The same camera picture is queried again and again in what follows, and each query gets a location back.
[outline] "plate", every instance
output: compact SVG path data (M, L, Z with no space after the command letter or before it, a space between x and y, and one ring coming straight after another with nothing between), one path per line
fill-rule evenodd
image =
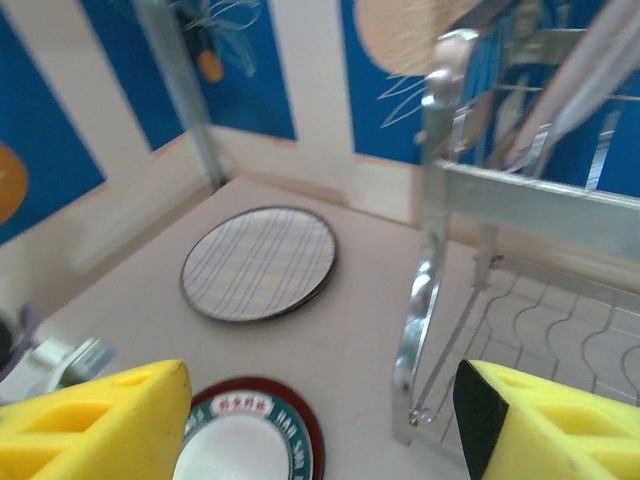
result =
M302 397L275 380L235 378L193 398L173 480L321 480L324 458Z
M193 247L182 267L182 293L192 308L215 320L265 320L320 293L337 252L331 227L312 212L250 210L221 223Z

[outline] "beige circle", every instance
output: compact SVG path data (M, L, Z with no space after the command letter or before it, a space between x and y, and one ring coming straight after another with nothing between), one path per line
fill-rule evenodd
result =
M400 75L426 75L433 46L481 0L355 0L355 23L367 55Z
M8 220L27 194L27 169L6 145L0 144L0 224Z

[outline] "wire rack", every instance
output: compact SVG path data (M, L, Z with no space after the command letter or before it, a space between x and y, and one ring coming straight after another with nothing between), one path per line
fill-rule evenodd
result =
M452 387L463 358L640 406L640 297L515 260L499 267L471 293L435 365L425 359L431 373L417 400L416 438L462 453ZM438 343L432 336L425 348Z

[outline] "black foam edge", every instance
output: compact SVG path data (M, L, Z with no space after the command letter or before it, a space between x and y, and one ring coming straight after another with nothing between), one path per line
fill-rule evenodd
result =
M453 406L471 480L484 476L498 443L509 404L469 362L458 365Z

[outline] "white floor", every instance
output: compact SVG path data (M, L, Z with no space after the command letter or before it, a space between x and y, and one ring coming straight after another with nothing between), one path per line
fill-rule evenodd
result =
M294 205L334 227L340 261L327 290L284 318L229 326L202 318L178 285L191 247L244 210ZM417 265L418 233L274 188L237 179L56 313L42 337L100 336L117 347L109 371L164 358L186 360L194 392L238 375L289 384L316 412L325 435L327 480L467 478L459 465L421 443L391 438L391 371ZM468 288L471 252L452 246L453 283ZM439 311L461 308L456 288ZM0 394L19 398L30 378L16 372Z

